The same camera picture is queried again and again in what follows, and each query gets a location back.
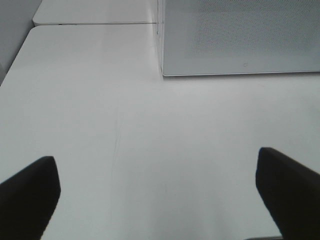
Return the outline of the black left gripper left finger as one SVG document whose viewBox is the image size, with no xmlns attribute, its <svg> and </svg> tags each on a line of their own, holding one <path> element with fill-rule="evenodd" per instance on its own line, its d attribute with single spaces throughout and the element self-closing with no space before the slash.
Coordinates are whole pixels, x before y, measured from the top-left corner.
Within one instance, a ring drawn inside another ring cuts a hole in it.
<svg viewBox="0 0 320 240">
<path fill-rule="evenodd" d="M 39 240 L 61 195 L 56 161 L 44 156 L 0 184 L 0 238 Z"/>
</svg>

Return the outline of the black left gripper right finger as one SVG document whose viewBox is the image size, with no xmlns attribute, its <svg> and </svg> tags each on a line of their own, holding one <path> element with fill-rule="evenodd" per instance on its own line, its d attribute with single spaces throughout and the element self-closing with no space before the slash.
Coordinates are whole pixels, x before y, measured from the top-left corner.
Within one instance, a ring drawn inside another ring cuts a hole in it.
<svg viewBox="0 0 320 240">
<path fill-rule="evenodd" d="M 285 240 L 320 238 L 320 175 L 271 147 L 258 152 L 257 191 Z"/>
</svg>

